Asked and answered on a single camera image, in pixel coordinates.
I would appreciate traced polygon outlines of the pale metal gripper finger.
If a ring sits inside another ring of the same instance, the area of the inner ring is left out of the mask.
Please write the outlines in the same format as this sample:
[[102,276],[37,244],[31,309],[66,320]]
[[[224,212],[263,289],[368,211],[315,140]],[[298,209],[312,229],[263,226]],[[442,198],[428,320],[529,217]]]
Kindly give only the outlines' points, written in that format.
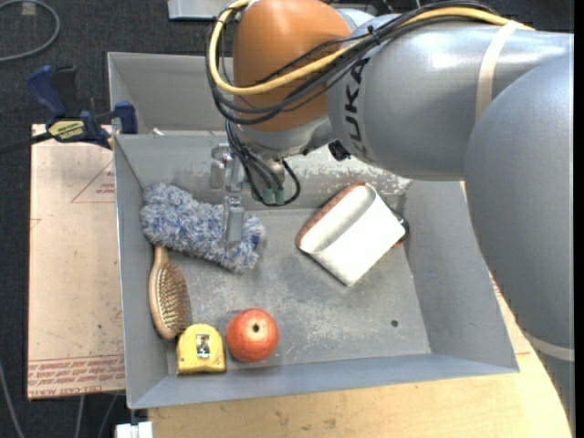
[[225,242],[237,245],[242,239],[245,209],[240,196],[225,198]]
[[224,187],[225,167],[228,153],[229,146],[227,144],[219,144],[212,148],[212,162],[209,179],[210,187],[212,189],[222,189]]

